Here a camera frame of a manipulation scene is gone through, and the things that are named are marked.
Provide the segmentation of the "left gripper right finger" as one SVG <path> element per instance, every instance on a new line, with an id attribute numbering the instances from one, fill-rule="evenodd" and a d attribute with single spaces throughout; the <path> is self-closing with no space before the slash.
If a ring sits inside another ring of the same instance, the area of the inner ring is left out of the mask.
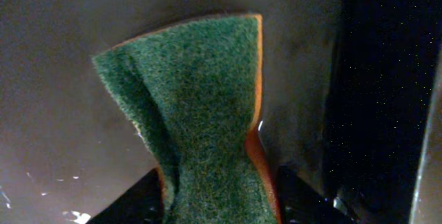
<path id="1" fill-rule="evenodd" d="M 284 224 L 354 224 L 287 166 L 278 168 L 276 184 Z"/>

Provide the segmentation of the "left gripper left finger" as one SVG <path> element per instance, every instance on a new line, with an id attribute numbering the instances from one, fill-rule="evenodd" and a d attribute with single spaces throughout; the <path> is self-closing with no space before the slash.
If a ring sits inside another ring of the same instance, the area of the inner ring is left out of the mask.
<path id="1" fill-rule="evenodd" d="M 160 224 L 161 197 L 158 171 L 152 169 L 87 224 Z"/>

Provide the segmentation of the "green orange sponge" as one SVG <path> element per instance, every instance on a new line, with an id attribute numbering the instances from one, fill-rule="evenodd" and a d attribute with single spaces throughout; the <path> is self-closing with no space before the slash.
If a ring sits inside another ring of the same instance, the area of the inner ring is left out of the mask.
<path id="1" fill-rule="evenodd" d="M 162 223 L 280 223 L 258 137 L 262 17 L 191 20 L 93 58 L 157 161 Z"/>

